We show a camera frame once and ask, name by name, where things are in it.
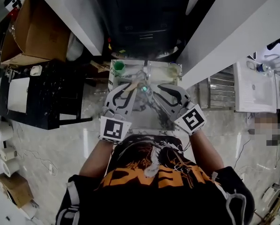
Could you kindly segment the white rectangular inset basin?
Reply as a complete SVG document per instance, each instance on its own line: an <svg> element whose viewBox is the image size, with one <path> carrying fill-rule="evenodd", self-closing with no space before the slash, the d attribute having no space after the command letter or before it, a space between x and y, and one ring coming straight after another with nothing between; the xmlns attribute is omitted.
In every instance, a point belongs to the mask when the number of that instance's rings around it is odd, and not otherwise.
<svg viewBox="0 0 280 225"><path fill-rule="evenodd" d="M26 113L29 82L29 77L14 79L10 82L8 91L9 110Z"/></svg>

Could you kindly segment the black speckled vanity cabinet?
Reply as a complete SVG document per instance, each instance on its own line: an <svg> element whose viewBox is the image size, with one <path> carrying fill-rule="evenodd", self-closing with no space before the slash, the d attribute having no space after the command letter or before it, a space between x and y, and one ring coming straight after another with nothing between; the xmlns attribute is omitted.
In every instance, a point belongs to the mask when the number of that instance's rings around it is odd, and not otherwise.
<svg viewBox="0 0 280 225"><path fill-rule="evenodd" d="M14 76L1 76L0 116L45 130L92 121L92 117L81 117L86 78L82 68L57 60L42 62L40 66L39 76L31 76L31 65L15 68ZM10 84L26 78L26 111L18 112L8 107Z"/></svg>

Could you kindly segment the green cup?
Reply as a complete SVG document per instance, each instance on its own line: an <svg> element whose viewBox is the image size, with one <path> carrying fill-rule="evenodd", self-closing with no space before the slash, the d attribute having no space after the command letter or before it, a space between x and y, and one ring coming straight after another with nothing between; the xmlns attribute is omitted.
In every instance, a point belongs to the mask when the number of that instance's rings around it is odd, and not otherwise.
<svg viewBox="0 0 280 225"><path fill-rule="evenodd" d="M118 76L121 76L125 73L125 64L122 61L117 60L114 65L114 73Z"/></svg>

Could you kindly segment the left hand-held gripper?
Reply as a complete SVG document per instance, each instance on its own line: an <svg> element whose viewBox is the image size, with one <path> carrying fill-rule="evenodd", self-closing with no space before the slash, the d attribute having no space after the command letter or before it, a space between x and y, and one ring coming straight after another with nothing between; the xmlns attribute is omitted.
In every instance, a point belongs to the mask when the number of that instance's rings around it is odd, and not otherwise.
<svg viewBox="0 0 280 225"><path fill-rule="evenodd" d="M123 84L108 93L100 117L101 140L109 142L124 140L132 124L129 120L138 86L136 83Z"/></svg>

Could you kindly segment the small chrome tap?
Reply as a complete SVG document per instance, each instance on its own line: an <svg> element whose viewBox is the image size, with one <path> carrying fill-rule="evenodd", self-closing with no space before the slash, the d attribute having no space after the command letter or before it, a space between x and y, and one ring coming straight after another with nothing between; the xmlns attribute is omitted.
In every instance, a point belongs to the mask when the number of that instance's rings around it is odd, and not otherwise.
<svg viewBox="0 0 280 225"><path fill-rule="evenodd" d="M8 78L8 83L11 82L11 80L13 79L14 75L14 70L11 69L11 68L8 68L6 71L5 71L5 76Z"/></svg>

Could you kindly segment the white square ceramic sink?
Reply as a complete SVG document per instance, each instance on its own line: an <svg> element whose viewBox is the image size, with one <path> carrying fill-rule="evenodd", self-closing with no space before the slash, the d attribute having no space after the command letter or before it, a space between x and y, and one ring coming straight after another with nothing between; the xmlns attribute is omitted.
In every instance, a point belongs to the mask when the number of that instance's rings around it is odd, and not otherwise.
<svg viewBox="0 0 280 225"><path fill-rule="evenodd" d="M259 63L247 57L233 64L235 110L244 113L276 113L277 92L274 71L256 70Z"/></svg>

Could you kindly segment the translucent tumbler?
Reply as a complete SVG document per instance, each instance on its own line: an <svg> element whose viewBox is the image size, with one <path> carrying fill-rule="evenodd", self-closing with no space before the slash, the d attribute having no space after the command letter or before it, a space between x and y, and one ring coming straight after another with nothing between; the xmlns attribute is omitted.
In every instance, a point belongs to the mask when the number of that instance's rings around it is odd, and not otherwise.
<svg viewBox="0 0 280 225"><path fill-rule="evenodd" d="M167 72L169 77L177 77L180 73L180 67L175 63L169 63Z"/></svg>

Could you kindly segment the small cardboard box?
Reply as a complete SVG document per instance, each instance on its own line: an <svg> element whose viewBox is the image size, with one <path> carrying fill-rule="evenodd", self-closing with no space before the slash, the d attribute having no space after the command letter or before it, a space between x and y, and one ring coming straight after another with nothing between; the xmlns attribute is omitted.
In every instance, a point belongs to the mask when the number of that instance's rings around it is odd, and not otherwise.
<svg viewBox="0 0 280 225"><path fill-rule="evenodd" d="M34 198L28 181L17 172L13 173L11 177L4 173L0 174L0 184L18 208L23 207Z"/></svg>

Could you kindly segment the black drawer cabinet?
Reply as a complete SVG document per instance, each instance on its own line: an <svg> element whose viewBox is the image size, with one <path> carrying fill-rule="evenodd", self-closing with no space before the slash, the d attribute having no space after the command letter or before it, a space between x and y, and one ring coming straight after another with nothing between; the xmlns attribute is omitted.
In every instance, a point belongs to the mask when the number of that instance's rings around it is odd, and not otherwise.
<svg viewBox="0 0 280 225"><path fill-rule="evenodd" d="M97 0L113 53L151 58L177 46L189 0Z"/></svg>

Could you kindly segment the large open cardboard box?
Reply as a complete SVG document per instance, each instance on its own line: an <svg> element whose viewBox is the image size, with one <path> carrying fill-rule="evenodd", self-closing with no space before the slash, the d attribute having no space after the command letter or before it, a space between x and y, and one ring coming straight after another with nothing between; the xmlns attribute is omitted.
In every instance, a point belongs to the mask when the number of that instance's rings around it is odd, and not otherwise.
<svg viewBox="0 0 280 225"><path fill-rule="evenodd" d="M70 29L45 0L25 0L3 42L0 64L26 66L65 61Z"/></svg>

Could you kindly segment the marble pattern sink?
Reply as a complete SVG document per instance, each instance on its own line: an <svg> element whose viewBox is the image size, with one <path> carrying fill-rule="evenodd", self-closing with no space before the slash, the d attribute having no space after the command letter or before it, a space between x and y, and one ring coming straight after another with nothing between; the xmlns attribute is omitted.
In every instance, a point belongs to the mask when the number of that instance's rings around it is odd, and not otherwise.
<svg viewBox="0 0 280 225"><path fill-rule="evenodd" d="M125 73L121 76L114 73L113 65L116 61L111 60L110 63L109 90L113 90L125 83L132 83L136 79L145 80L143 72L144 60L121 60L125 64ZM157 92L170 103L176 102L174 97L157 87L159 84L179 85L181 83L182 65L177 64L180 67L180 73L174 78L168 76L168 65L169 63L167 62L151 61L151 76L148 81L145 80L148 90L147 92L142 92L141 89L137 89L133 111L129 120L132 123L130 133L169 134L175 131L174 123L167 113L163 111L153 95L154 92Z"/></svg>

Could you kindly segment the steel bar rack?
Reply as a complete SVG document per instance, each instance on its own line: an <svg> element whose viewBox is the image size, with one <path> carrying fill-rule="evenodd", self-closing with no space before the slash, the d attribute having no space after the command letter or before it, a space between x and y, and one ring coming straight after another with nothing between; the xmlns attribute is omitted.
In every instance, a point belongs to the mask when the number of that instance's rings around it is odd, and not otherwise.
<svg viewBox="0 0 280 225"><path fill-rule="evenodd" d="M199 104L206 111L234 110L235 76L229 66L198 83Z"/></svg>

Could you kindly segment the black orange print t-shirt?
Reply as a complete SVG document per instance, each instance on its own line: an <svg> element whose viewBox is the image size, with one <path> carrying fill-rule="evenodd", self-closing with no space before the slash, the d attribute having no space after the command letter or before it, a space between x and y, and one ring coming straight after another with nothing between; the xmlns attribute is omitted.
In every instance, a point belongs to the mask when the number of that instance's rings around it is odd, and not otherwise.
<svg viewBox="0 0 280 225"><path fill-rule="evenodd" d="M206 170L180 139L131 135L102 176L73 175L56 225L248 225L255 202L232 167Z"/></svg>

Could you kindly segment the small white soap dish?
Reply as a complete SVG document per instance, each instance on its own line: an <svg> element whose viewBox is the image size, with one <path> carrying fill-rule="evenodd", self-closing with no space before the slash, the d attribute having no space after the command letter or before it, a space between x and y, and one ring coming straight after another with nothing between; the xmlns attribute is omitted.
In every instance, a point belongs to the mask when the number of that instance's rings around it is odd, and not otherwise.
<svg viewBox="0 0 280 225"><path fill-rule="evenodd" d="M30 76L40 76L41 73L42 73L41 65L33 66L30 70Z"/></svg>

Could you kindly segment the large white paper roll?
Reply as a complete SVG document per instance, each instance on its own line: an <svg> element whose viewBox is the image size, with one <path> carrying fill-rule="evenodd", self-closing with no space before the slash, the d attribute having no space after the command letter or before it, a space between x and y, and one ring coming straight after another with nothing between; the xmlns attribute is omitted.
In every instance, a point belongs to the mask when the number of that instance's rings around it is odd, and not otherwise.
<svg viewBox="0 0 280 225"><path fill-rule="evenodd" d="M15 160L3 161L0 159L0 174L5 174L8 177L11 177L15 172L19 171L20 165Z"/></svg>

